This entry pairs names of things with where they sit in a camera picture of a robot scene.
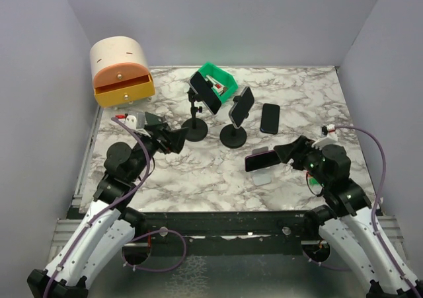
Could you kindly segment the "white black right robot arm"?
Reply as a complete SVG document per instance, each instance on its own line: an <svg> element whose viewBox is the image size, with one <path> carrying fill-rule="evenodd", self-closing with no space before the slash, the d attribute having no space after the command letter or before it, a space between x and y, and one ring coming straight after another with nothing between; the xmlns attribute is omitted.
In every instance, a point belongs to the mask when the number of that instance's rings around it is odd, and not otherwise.
<svg viewBox="0 0 423 298"><path fill-rule="evenodd" d="M351 160L342 146L302 135L274 150L282 163L306 171L321 186L325 204L305 213L303 230L341 256L367 297L422 296L422 282L381 228L364 190L350 178Z"/></svg>

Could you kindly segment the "pink-edged black phone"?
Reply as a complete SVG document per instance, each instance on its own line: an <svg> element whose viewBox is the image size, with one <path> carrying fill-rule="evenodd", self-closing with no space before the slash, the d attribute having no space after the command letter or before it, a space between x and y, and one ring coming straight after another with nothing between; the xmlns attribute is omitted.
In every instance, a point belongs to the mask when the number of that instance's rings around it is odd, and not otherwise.
<svg viewBox="0 0 423 298"><path fill-rule="evenodd" d="M245 157L245 171L252 172L280 164L280 158L275 150L256 153Z"/></svg>

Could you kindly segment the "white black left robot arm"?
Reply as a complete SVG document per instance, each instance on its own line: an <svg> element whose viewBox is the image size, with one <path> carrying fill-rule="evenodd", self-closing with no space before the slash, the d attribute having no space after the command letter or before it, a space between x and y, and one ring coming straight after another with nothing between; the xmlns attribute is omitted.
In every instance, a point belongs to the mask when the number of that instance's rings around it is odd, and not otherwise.
<svg viewBox="0 0 423 298"><path fill-rule="evenodd" d="M60 253L27 278L34 297L87 297L116 253L145 236L145 216L128 204L147 180L154 154L179 154L188 128L172 130L163 122L145 126L143 133L125 129L137 143L116 142L108 148L104 176L84 218Z"/></svg>

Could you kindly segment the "brown round-base phone stand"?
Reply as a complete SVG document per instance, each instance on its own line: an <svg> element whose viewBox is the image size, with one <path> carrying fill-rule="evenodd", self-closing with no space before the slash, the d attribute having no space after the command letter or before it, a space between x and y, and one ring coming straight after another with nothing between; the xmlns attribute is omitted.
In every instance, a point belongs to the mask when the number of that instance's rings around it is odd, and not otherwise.
<svg viewBox="0 0 423 298"><path fill-rule="evenodd" d="M164 124L166 120L164 117L157 116L150 112L145 112L145 125L146 126L156 126L159 124Z"/></svg>

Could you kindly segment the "silver folding phone stand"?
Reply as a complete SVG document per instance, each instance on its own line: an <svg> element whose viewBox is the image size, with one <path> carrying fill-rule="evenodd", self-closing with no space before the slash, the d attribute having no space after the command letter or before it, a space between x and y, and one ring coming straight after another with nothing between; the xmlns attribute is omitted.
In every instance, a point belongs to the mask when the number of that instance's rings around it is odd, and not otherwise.
<svg viewBox="0 0 423 298"><path fill-rule="evenodd" d="M267 151L268 151L268 147L265 146L258 149L253 149L252 154L256 155L260 153L265 153ZM251 174L251 177L255 186L263 186L265 184L271 183L272 181L272 177L270 176L269 172L265 169L253 171Z"/></svg>

